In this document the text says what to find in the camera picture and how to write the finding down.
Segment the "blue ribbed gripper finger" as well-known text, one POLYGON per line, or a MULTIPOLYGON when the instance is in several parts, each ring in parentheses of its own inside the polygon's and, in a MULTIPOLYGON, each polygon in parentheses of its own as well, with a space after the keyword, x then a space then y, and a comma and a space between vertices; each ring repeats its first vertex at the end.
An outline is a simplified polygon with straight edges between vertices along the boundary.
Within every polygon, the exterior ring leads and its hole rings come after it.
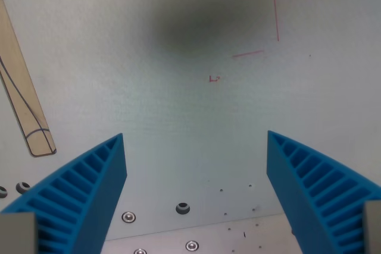
POLYGON ((365 253, 364 204, 380 199, 380 186, 273 131, 267 176, 302 253, 365 253))
POLYGON ((35 214, 38 253, 100 253, 126 178, 119 133, 51 173, 2 213, 35 214))

